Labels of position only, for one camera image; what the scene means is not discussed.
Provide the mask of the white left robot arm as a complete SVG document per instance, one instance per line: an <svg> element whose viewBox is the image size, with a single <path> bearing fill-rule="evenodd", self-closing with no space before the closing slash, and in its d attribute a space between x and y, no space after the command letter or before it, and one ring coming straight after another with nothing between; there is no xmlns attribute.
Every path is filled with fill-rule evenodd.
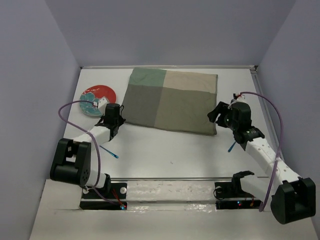
<svg viewBox="0 0 320 240"><path fill-rule="evenodd" d="M99 146L110 142L126 120L122 117L123 105L103 103L101 106L104 113L90 130L63 119L83 131L83 134L58 141L50 168L50 179L92 189L97 196L104 198L110 194L111 177L101 171Z"/></svg>

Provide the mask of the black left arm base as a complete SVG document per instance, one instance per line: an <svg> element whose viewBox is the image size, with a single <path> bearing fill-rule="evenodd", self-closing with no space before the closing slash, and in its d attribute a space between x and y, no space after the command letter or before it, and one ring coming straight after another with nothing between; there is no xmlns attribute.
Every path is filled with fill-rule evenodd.
<svg viewBox="0 0 320 240"><path fill-rule="evenodd" d="M106 210L106 211L125 211L127 210L127 190L126 182L112 182L110 191L98 189L83 189L79 208L81 210Z"/></svg>

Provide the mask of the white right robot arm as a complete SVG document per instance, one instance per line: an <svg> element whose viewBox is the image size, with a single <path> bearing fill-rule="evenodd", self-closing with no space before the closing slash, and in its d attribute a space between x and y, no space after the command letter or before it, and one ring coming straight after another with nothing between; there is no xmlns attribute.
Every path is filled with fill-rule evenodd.
<svg viewBox="0 0 320 240"><path fill-rule="evenodd" d="M251 156L269 178L260 181L252 171L240 171L232 176L228 187L221 187L223 199L244 194L261 201L280 224L311 218L316 214L316 184L294 172L271 148L265 135L252 125L251 108L243 101L231 104L219 102L208 113L208 119L220 127L231 129L235 143Z"/></svg>

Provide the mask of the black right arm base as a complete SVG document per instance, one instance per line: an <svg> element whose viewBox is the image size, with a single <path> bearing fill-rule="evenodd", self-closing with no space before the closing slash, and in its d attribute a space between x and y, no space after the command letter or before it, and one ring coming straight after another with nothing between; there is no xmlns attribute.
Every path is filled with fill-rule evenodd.
<svg viewBox="0 0 320 240"><path fill-rule="evenodd" d="M214 183L213 196L217 210L258 209L261 201L252 194L243 191L241 180L248 180L255 174L249 170L234 173L230 181Z"/></svg>

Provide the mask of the green beige patchwork cloth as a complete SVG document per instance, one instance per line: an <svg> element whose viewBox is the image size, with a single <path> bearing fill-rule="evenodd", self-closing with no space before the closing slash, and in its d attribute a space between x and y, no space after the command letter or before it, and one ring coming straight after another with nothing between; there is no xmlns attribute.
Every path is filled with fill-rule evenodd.
<svg viewBox="0 0 320 240"><path fill-rule="evenodd" d="M122 116L131 125L214 136L207 114L217 105L217 91L216 74L136 67Z"/></svg>

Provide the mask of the red floral plate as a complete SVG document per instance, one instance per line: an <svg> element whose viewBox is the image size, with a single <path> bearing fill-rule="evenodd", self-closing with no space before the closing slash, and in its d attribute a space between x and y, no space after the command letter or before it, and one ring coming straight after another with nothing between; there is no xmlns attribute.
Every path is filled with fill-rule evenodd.
<svg viewBox="0 0 320 240"><path fill-rule="evenodd" d="M108 103L115 103L117 96L115 91L106 85L95 85L86 89L80 96L81 101L89 101L98 103L99 100L105 98ZM102 113L96 106L88 102L79 103L81 111L90 117L101 117Z"/></svg>

